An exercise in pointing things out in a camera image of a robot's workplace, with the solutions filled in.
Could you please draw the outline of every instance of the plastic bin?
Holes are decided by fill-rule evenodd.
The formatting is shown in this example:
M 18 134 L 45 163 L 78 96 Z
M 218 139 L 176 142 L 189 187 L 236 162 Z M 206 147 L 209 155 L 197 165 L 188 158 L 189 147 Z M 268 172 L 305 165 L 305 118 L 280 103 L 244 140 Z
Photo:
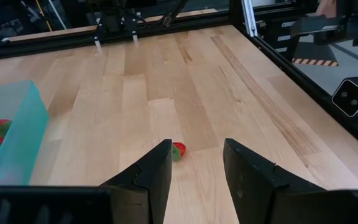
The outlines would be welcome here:
M 49 119 L 32 81 L 0 86 L 0 119 L 12 121 L 0 147 L 0 185 L 27 185 Z

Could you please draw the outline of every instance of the wooden table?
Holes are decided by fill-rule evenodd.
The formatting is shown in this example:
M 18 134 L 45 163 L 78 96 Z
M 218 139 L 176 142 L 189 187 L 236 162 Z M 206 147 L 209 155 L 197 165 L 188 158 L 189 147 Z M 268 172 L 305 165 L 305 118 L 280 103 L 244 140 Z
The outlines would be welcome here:
M 98 185 L 161 140 L 173 165 L 166 223 L 235 223 L 222 148 L 234 138 L 327 189 L 358 189 L 358 141 L 233 26 L 0 60 L 31 79 L 50 122 L 35 185 Z

